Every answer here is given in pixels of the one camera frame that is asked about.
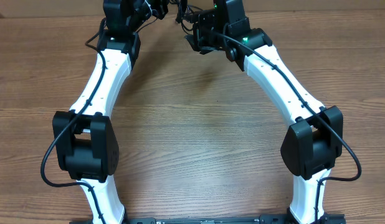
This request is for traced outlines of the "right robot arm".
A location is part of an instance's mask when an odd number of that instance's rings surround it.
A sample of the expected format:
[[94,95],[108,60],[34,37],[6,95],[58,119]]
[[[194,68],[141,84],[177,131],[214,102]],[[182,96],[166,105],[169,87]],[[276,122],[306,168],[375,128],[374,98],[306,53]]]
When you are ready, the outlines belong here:
[[186,36],[193,50],[226,53],[255,80],[280,112],[287,127],[280,153],[293,174],[293,198],[286,214],[262,215],[261,223],[345,223],[344,215],[323,209],[326,178],[342,152],[343,115],[304,89],[282,62],[270,37],[252,28],[242,1],[214,1],[193,11],[181,1],[179,16],[192,24]]

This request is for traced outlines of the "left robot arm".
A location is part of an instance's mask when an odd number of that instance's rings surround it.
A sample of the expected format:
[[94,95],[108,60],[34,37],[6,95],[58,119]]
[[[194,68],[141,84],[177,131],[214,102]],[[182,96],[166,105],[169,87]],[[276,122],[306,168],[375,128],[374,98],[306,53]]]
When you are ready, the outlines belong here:
[[85,45],[97,53],[95,68],[78,100],[68,111],[55,113],[54,140],[40,167],[44,182],[45,164],[56,151],[59,167],[68,172],[71,186],[85,192],[93,213],[90,223],[126,223],[124,205],[117,193],[114,173],[119,146],[111,123],[112,111],[140,51],[139,31],[154,17],[163,19],[168,1],[104,1],[105,17],[97,33]]

